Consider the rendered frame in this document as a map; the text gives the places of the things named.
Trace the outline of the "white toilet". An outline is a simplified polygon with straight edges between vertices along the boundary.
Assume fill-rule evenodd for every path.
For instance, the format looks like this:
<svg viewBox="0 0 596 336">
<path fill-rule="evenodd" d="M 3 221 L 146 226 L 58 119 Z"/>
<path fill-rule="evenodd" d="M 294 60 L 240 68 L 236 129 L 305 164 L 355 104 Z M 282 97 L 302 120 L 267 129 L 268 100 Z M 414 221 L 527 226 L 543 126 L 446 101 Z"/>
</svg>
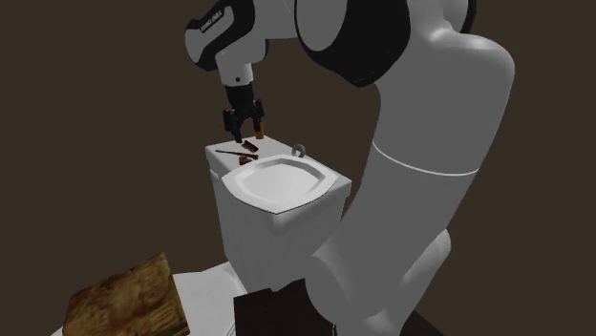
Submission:
<svg viewBox="0 0 596 336">
<path fill-rule="evenodd" d="M 245 140 L 259 151 L 243 148 Z M 188 336 L 236 336 L 235 298 L 263 289 L 278 291 L 303 280 L 306 260 L 338 225 L 351 191 L 350 180 L 328 167 L 338 179 L 324 196 L 304 206 L 275 215 L 243 203 L 222 182 L 223 176 L 243 166 L 239 157 L 214 150 L 259 158 L 286 154 L 317 161 L 301 147 L 271 137 L 250 137 L 243 142 L 230 140 L 205 149 L 226 260 L 200 272 L 171 271 L 190 326 Z"/>
</svg>

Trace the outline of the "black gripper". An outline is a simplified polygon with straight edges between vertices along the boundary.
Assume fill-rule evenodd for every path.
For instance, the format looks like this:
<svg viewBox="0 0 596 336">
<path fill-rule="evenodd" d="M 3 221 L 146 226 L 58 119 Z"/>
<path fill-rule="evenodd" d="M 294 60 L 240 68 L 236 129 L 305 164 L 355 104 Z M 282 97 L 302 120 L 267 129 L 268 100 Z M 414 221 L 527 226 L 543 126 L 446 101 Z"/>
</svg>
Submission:
<svg viewBox="0 0 596 336">
<path fill-rule="evenodd" d="M 262 132 L 264 130 L 263 118 L 265 111 L 262 100 L 260 98 L 255 99 L 252 83 L 249 82 L 240 86 L 226 86 L 225 92 L 230 107 L 223 110 L 223 125 L 234 140 L 237 143 L 243 142 L 241 127 L 244 121 L 237 116 L 236 111 L 249 114 L 254 131 Z"/>
</svg>

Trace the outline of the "white plate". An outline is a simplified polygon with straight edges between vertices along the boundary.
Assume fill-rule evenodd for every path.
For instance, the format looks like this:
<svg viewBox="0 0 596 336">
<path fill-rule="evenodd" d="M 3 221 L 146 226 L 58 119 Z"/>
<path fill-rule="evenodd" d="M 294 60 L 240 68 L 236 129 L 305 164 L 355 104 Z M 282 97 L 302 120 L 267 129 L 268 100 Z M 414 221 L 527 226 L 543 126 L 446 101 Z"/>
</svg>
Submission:
<svg viewBox="0 0 596 336">
<path fill-rule="evenodd" d="M 237 200 L 277 215 L 321 198 L 337 179 L 317 161 L 280 154 L 236 168 L 222 182 Z"/>
</svg>

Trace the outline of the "brown mottled box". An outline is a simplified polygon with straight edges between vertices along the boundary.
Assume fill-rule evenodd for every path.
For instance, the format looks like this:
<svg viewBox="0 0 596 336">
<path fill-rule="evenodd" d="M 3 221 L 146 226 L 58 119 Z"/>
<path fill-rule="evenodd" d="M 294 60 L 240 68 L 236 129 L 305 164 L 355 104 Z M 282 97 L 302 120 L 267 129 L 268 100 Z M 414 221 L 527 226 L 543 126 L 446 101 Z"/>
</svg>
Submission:
<svg viewBox="0 0 596 336">
<path fill-rule="evenodd" d="M 188 336 L 181 298 L 163 252 L 79 290 L 61 336 Z"/>
</svg>

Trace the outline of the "thin dark stick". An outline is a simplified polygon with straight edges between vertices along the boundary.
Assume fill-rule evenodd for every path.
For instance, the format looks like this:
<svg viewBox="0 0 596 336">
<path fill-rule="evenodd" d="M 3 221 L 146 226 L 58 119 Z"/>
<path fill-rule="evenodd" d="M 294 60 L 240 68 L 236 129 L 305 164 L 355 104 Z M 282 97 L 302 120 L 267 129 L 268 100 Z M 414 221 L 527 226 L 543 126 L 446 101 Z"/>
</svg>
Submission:
<svg viewBox="0 0 596 336">
<path fill-rule="evenodd" d="M 228 154 L 228 155 L 234 155 L 234 156 L 238 156 L 238 157 L 246 157 L 246 158 L 250 158 L 253 160 L 259 159 L 259 155 L 256 154 L 250 154 L 250 153 L 242 153 L 242 152 L 233 152 L 233 151 L 225 151 L 225 150 L 214 150 L 216 153 L 220 153 L 220 154 Z"/>
</svg>

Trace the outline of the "dark robot stand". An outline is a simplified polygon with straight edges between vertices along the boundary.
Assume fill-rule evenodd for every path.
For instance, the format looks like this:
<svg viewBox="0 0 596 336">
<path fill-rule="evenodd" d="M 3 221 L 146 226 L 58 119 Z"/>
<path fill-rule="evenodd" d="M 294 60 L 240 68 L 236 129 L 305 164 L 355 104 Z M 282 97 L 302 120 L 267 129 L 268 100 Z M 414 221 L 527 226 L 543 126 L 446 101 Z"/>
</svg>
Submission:
<svg viewBox="0 0 596 336">
<path fill-rule="evenodd" d="M 445 336 L 401 290 L 367 309 L 350 302 L 336 281 L 311 278 L 235 298 L 234 319 L 236 336 Z"/>
</svg>

